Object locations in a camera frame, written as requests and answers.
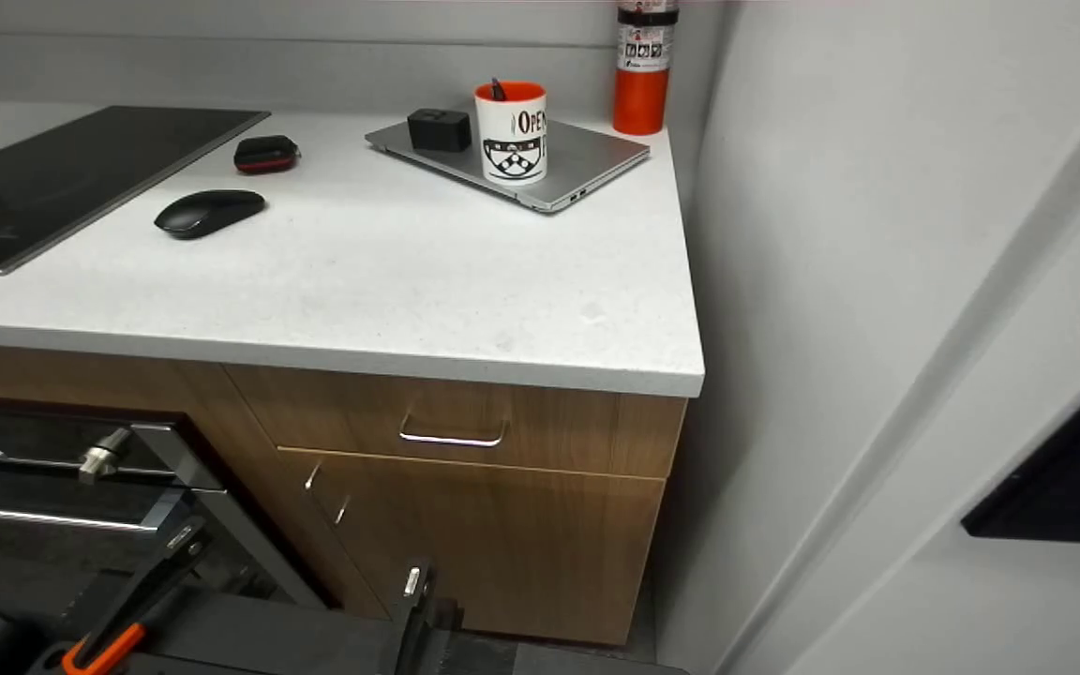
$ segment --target white countertop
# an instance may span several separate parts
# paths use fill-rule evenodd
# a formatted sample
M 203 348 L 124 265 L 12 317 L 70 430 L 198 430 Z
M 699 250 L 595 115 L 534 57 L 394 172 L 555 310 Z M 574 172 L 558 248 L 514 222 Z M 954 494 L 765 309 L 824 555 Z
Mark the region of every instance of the white countertop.
M 3 107 L 0 147 L 90 112 Z M 702 343 L 667 137 L 544 218 L 368 149 L 390 115 L 275 112 L 300 169 L 205 154 L 0 277 L 0 347 L 699 399 Z M 153 230 L 203 187 L 272 212 L 205 240 Z

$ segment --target laptop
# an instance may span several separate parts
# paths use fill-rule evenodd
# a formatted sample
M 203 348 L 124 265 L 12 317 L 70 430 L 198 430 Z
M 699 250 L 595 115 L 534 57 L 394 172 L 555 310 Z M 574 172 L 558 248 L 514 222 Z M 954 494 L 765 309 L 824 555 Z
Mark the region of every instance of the laptop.
M 372 149 L 424 165 L 449 182 L 474 183 L 524 212 L 562 213 L 595 187 L 649 160 L 649 147 L 549 120 L 549 175 L 524 187 L 494 183 L 480 172 L 475 143 L 468 149 L 418 149 L 404 123 L 365 137 Z

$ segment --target cabinet door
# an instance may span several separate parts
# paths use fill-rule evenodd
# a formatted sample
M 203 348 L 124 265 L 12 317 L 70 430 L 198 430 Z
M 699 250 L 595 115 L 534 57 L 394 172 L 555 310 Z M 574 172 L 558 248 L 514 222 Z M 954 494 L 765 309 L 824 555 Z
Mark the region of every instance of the cabinet door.
M 662 480 L 282 453 L 317 527 L 310 559 L 355 614 L 390 614 L 413 564 L 468 632 L 623 645 L 629 634 Z

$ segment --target computer mouse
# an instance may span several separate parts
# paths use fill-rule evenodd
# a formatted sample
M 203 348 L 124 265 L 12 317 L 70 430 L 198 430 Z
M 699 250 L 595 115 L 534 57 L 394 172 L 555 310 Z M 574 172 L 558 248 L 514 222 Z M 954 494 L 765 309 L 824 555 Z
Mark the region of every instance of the computer mouse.
M 258 212 L 268 212 L 268 200 L 254 190 L 194 190 L 170 202 L 159 213 L 159 230 L 165 230 L 172 240 L 198 240 Z

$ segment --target wooden cabinet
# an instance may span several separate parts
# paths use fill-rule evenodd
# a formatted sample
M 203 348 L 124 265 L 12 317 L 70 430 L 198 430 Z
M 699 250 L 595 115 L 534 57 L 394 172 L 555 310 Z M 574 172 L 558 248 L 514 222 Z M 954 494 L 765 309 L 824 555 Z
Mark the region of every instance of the wooden cabinet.
M 183 413 L 317 577 L 410 564 L 474 632 L 623 645 L 687 403 L 0 348 L 0 399 Z

